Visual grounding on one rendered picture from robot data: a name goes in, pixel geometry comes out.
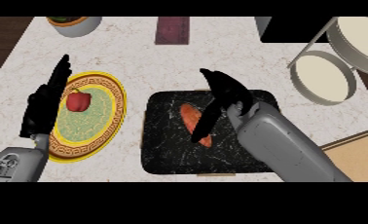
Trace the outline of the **yellow patterned round plate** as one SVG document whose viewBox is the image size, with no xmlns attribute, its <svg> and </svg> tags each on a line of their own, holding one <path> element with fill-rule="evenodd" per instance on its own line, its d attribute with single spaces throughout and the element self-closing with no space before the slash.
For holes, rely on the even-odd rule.
<svg viewBox="0 0 368 224">
<path fill-rule="evenodd" d="M 89 93 L 87 109 L 66 107 L 71 93 Z M 106 72 L 87 71 L 68 79 L 55 128 L 49 138 L 49 159 L 72 163 L 94 155 L 120 130 L 127 115 L 127 92 L 120 80 Z"/>
</svg>

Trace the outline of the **black marble tray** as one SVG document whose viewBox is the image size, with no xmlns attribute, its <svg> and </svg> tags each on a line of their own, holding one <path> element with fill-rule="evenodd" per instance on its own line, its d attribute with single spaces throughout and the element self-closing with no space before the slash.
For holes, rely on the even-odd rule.
<svg viewBox="0 0 368 224">
<path fill-rule="evenodd" d="M 189 103 L 204 111 L 213 100 L 210 91 L 155 93 L 146 103 L 140 164 L 152 174 L 272 172 L 236 141 L 226 113 L 211 130 L 213 145 L 191 142 L 180 107 Z"/>
</svg>

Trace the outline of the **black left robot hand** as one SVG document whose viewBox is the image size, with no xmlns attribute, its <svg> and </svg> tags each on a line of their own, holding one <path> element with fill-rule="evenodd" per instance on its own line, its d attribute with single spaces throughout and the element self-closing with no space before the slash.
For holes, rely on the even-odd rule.
<svg viewBox="0 0 368 224">
<path fill-rule="evenodd" d="M 69 56 L 63 55 L 53 69 L 49 82 L 41 84 L 28 96 L 19 137 L 29 138 L 34 134 L 49 134 L 52 132 L 60 97 L 71 74 Z"/>
</svg>

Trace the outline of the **grey plant pot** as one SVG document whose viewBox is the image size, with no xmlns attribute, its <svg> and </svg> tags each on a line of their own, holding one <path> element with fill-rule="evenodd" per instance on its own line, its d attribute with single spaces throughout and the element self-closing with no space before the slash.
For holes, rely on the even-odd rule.
<svg viewBox="0 0 368 224">
<path fill-rule="evenodd" d="M 77 38 L 87 35 L 96 29 L 102 17 L 80 17 L 68 22 L 57 22 L 53 19 L 47 19 L 47 21 L 62 36 Z"/>
</svg>

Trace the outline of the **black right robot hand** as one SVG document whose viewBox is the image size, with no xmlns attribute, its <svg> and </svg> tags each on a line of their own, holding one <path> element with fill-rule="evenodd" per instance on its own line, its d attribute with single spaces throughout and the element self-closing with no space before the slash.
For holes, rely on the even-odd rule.
<svg viewBox="0 0 368 224">
<path fill-rule="evenodd" d="M 207 80 L 213 101 L 199 117 L 191 135 L 191 142 L 196 143 L 210 133 L 222 115 L 222 110 L 227 110 L 232 105 L 241 103 L 239 115 L 244 116 L 253 106 L 253 96 L 241 82 L 220 71 L 199 69 Z"/>
</svg>

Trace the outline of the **orange sweet potato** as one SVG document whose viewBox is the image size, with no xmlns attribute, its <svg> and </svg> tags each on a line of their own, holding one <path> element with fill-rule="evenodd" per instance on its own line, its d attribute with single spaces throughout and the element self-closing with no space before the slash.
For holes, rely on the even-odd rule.
<svg viewBox="0 0 368 224">
<path fill-rule="evenodd" d="M 183 119 L 186 130 L 188 132 L 193 132 L 198 120 L 201 118 L 201 112 L 191 104 L 185 103 L 180 106 L 180 113 L 182 113 L 182 119 Z M 204 147 L 210 148 L 213 145 L 211 135 L 207 135 L 205 137 L 202 137 L 198 143 Z"/>
</svg>

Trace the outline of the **purple rectangular book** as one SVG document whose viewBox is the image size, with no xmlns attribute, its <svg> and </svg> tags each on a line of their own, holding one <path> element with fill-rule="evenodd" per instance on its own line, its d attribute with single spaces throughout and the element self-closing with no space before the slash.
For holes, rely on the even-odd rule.
<svg viewBox="0 0 368 224">
<path fill-rule="evenodd" d="M 155 44 L 186 45 L 189 42 L 189 17 L 159 17 Z"/>
</svg>

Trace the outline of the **pale wooden board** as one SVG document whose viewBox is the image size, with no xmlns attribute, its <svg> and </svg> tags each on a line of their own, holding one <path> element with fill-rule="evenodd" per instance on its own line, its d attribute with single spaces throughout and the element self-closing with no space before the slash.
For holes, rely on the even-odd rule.
<svg viewBox="0 0 368 224">
<path fill-rule="evenodd" d="M 368 182 L 368 131 L 322 146 L 335 166 L 355 182 Z"/>
</svg>

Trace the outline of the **red bell pepper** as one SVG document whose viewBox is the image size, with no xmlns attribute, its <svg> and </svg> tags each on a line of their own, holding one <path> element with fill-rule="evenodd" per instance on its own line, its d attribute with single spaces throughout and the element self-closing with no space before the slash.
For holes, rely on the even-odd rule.
<svg viewBox="0 0 368 224">
<path fill-rule="evenodd" d="M 83 112 L 90 105 L 91 95 L 83 93 L 78 89 L 69 93 L 66 98 L 66 108 L 72 112 Z"/>
</svg>

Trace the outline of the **black appliance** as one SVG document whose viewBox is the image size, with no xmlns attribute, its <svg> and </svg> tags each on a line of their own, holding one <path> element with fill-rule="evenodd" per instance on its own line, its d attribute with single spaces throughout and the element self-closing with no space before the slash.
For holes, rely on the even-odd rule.
<svg viewBox="0 0 368 224">
<path fill-rule="evenodd" d="M 309 43 L 331 17 L 256 17 L 261 43 Z"/>
</svg>

